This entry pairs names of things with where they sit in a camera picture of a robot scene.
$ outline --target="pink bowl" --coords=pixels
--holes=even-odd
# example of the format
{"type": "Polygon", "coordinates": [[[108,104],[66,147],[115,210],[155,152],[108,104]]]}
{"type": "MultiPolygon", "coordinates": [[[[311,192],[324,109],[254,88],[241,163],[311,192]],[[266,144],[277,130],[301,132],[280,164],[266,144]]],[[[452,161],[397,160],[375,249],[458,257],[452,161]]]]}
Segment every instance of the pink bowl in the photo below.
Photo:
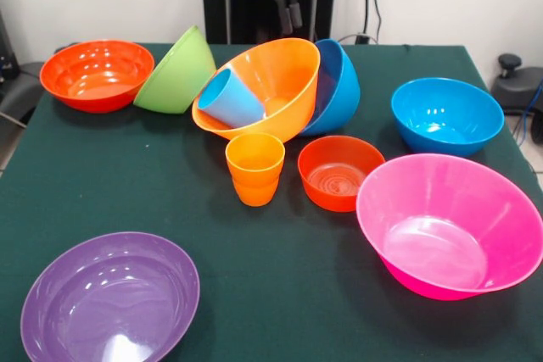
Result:
{"type": "Polygon", "coordinates": [[[424,297],[459,300],[514,286],[543,258],[543,222],[503,175],[467,159],[413,154],[362,183],[362,232],[390,273],[424,297]]]}

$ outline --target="black knob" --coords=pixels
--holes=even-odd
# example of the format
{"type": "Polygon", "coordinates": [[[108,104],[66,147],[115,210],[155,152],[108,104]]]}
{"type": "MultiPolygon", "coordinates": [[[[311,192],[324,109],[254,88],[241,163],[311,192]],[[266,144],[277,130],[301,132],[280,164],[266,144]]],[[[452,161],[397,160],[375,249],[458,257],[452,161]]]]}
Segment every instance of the black knob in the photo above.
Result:
{"type": "Polygon", "coordinates": [[[523,60],[520,59],[518,55],[515,54],[502,54],[498,57],[498,62],[500,66],[505,71],[513,71],[516,68],[520,67],[523,63],[523,60]]]}

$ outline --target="blue cup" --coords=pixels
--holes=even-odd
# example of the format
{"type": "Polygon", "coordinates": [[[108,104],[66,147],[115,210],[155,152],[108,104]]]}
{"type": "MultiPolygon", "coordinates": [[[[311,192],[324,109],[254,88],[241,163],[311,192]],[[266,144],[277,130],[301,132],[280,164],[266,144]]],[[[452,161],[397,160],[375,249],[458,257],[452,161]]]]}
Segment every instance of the blue cup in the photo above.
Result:
{"type": "Polygon", "coordinates": [[[321,53],[316,85],[315,112],[301,136],[335,131],[355,114],[360,102],[360,84],[349,56],[335,40],[315,43],[321,53]]]}
{"type": "Polygon", "coordinates": [[[229,68],[221,71],[205,87],[198,109],[232,128],[262,120],[264,105],[229,68]]]}

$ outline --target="green bowl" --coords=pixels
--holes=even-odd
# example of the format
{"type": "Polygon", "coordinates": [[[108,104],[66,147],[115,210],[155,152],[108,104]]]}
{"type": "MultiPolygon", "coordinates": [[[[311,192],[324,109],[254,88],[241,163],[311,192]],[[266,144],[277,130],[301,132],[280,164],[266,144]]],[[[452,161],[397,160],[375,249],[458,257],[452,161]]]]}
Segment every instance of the green bowl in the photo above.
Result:
{"type": "Polygon", "coordinates": [[[134,104],[162,114],[183,114],[215,72],[210,47],[193,25],[154,69],[134,104]]]}

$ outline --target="blue bowl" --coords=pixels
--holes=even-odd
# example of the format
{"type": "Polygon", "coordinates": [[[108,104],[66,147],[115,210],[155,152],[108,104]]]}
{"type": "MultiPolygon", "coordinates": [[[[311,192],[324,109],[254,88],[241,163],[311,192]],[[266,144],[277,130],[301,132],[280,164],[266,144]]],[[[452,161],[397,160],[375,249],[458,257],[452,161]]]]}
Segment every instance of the blue bowl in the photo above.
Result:
{"type": "Polygon", "coordinates": [[[391,105],[401,136],[416,153],[466,157],[504,124],[503,111],[488,92],[446,78],[407,82],[395,91],[391,105]]]}
{"type": "Polygon", "coordinates": [[[335,131],[353,117],[360,102],[358,76],[341,45],[331,39],[315,45],[321,53],[315,112],[301,136],[335,131]]]}

